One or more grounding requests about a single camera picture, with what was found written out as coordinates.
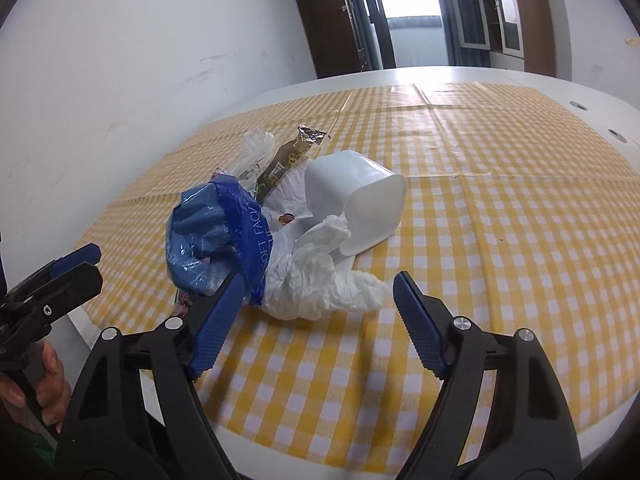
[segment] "metal grommet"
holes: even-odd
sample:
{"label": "metal grommet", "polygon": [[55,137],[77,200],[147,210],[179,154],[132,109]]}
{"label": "metal grommet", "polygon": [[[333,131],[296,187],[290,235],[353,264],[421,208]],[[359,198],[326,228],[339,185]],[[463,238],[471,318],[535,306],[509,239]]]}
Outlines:
{"label": "metal grommet", "polygon": [[118,331],[116,329],[114,329],[113,326],[110,326],[108,328],[105,328],[102,331],[102,333],[100,334],[100,337],[102,339],[104,339],[105,341],[110,341],[111,339],[113,339],[117,335],[118,335]]}
{"label": "metal grommet", "polygon": [[522,339],[523,341],[533,341],[536,338],[536,335],[528,328],[523,328],[522,330],[518,330],[518,335],[520,336],[520,339]]}
{"label": "metal grommet", "polygon": [[164,322],[164,326],[169,330],[178,330],[182,326],[182,319],[179,317],[170,317]]}
{"label": "metal grommet", "polygon": [[454,318],[453,326],[459,330],[469,330],[471,328],[471,321],[466,317],[459,316]]}
{"label": "metal grommet", "polygon": [[611,128],[609,129],[609,133],[611,135],[613,135],[614,137],[616,137],[617,140],[619,140],[620,142],[624,142],[626,144],[626,139],[625,137],[623,137],[622,135],[620,135],[616,130],[612,130]]}
{"label": "metal grommet", "polygon": [[577,103],[576,101],[569,101],[569,104],[571,106],[575,106],[576,108],[580,108],[580,110],[586,110],[587,107],[585,105],[581,105],[580,103]]}

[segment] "white wall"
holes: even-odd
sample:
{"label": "white wall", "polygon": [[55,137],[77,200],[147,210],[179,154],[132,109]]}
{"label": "white wall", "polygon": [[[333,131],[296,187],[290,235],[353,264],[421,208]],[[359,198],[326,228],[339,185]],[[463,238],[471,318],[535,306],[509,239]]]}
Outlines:
{"label": "white wall", "polygon": [[295,0],[19,0],[0,75],[10,285],[220,110],[315,78]]}
{"label": "white wall", "polygon": [[566,54],[566,28],[570,36],[571,80],[601,90],[640,108],[640,48],[627,38],[638,32],[618,0],[550,0],[561,59]]}
{"label": "white wall", "polygon": [[524,59],[508,56],[501,52],[489,52],[491,68],[505,68],[507,70],[519,70],[524,72]]}
{"label": "white wall", "polygon": [[392,28],[396,66],[446,66],[447,47],[442,27]]}

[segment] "curtain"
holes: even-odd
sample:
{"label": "curtain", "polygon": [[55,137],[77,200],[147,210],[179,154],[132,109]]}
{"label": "curtain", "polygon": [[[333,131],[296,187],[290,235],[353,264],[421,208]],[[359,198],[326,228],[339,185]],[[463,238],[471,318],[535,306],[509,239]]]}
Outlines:
{"label": "curtain", "polygon": [[480,50],[477,48],[464,48],[460,46],[458,39],[458,25],[456,24],[456,15],[453,11],[453,0],[439,0],[440,13],[442,15],[442,27],[444,28],[445,41],[447,43],[447,56],[449,64],[452,66],[483,66],[490,67],[490,58],[488,50]]}

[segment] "human hand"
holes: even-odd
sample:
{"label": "human hand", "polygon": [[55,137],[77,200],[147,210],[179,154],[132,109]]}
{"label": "human hand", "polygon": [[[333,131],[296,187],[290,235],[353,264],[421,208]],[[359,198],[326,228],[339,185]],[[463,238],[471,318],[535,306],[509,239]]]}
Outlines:
{"label": "human hand", "polygon": [[[60,432],[62,419],[71,399],[71,386],[65,381],[65,367],[58,359],[56,349],[44,340],[42,343],[41,360],[45,375],[35,387],[36,398],[42,407],[42,421],[46,426],[56,425]],[[17,423],[35,431],[35,428],[22,411],[26,405],[26,398],[22,390],[5,373],[0,372],[0,399],[7,411]]]}

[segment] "blue curtain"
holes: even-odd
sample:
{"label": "blue curtain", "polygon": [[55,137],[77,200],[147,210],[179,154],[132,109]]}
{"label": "blue curtain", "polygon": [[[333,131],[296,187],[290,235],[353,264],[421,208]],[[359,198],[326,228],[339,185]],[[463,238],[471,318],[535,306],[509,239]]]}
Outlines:
{"label": "blue curtain", "polygon": [[[490,67],[489,51],[479,50],[477,48],[463,48],[460,46],[458,39],[458,26],[456,24],[456,15],[453,11],[453,0],[439,0],[440,12],[442,14],[442,27],[444,28],[445,41],[447,43],[447,55],[449,64],[452,66],[484,66]],[[459,0],[458,4],[462,6],[461,12],[465,16],[471,17],[475,14],[473,8],[475,4],[472,1],[465,4],[464,0]],[[468,20],[467,26],[475,26],[482,29],[482,24],[478,20]]]}

